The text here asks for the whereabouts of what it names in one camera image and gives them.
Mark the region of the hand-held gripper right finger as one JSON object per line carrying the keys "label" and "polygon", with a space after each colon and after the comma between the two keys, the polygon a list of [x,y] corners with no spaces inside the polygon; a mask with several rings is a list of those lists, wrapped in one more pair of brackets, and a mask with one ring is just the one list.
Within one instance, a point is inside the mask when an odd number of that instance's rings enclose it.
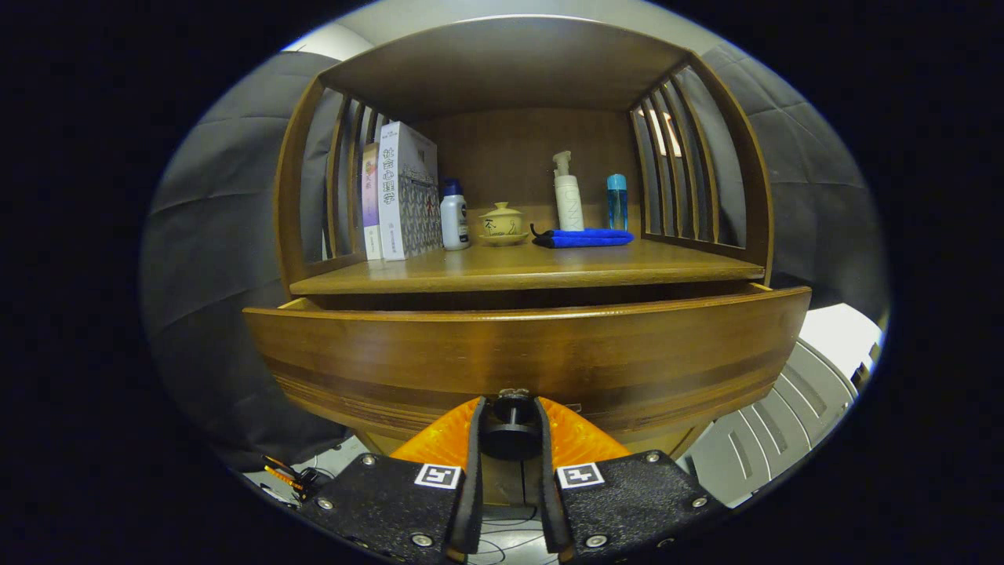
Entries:
{"label": "hand-held gripper right finger", "polygon": [[539,396],[535,407],[539,516],[559,564],[653,564],[730,516],[662,450],[631,453],[560,403]]}

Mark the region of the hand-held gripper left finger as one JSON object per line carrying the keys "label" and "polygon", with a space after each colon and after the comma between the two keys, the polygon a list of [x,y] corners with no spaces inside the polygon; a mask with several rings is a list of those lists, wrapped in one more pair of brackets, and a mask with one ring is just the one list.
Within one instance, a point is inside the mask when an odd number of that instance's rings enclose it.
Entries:
{"label": "hand-held gripper left finger", "polygon": [[391,564],[463,564],[477,553],[486,399],[456,406],[394,453],[365,453],[315,487],[299,515]]}

